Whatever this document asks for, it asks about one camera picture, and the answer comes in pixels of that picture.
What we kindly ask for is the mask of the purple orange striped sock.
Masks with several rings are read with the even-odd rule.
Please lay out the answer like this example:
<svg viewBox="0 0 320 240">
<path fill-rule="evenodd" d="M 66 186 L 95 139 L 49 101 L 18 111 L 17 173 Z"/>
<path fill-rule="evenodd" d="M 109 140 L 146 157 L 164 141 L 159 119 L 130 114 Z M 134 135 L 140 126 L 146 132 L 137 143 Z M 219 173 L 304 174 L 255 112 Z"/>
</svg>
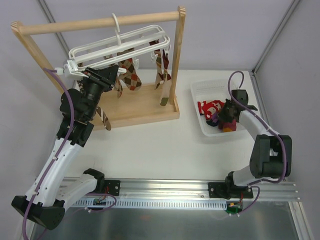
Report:
<svg viewBox="0 0 320 240">
<path fill-rule="evenodd" d="M 232 122 L 223 122 L 220 121 L 218 124 L 218 128 L 223 132 L 223 133 L 228 133 L 228 132 L 234 132 L 237 130 L 237 122 L 234 119 Z"/>
</svg>

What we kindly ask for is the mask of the white plastic clip hanger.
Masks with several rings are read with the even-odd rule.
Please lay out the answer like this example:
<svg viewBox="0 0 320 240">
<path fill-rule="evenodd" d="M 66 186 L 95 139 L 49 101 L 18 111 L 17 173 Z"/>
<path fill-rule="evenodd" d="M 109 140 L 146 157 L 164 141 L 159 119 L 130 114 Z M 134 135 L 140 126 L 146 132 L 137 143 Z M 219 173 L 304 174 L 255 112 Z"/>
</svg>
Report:
<svg viewBox="0 0 320 240">
<path fill-rule="evenodd" d="M 170 37 L 161 26 L 153 24 L 121 34 L 116 15 L 112 17 L 115 36 L 77 46 L 69 51 L 67 60 L 74 60 L 80 71 L 85 68 L 102 69 L 158 49 L 166 52 L 170 50 Z"/>
</svg>

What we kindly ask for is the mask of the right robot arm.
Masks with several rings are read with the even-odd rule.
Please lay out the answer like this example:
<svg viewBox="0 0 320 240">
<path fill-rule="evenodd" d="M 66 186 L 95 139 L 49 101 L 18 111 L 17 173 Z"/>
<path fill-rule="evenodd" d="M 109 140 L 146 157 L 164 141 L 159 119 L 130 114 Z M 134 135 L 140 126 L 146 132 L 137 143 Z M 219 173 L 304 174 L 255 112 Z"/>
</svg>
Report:
<svg viewBox="0 0 320 240">
<path fill-rule="evenodd" d="M 292 138 L 272 129 L 258 114 L 255 106 L 249 105 L 244 89 L 230 90 L 230 99 L 218 114 L 226 123 L 236 121 L 254 140 L 248 165 L 231 171 L 223 182 L 208 183 L 210 198 L 252 199 L 252 187 L 260 182 L 279 183 L 291 173 Z"/>
</svg>

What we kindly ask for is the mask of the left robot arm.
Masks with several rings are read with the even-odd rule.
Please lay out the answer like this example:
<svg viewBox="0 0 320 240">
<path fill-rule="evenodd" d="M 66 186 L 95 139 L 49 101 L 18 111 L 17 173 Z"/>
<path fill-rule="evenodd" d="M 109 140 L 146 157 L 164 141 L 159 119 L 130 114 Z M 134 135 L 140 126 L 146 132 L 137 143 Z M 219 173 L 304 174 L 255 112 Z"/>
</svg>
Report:
<svg viewBox="0 0 320 240">
<path fill-rule="evenodd" d="M 66 170 L 86 145 L 94 128 L 91 121 L 102 112 L 98 106 L 101 95 L 113 89 L 118 69 L 117 65 L 104 69 L 87 67 L 82 72 L 78 89 L 67 89 L 61 80 L 58 81 L 63 89 L 59 108 L 63 119 L 52 152 L 32 187 L 24 195 L 16 195 L 11 202 L 25 221 L 53 230 L 76 201 L 89 193 L 104 193 L 105 175 L 92 168 L 85 170 L 66 189 L 60 189 L 60 184 Z"/>
</svg>

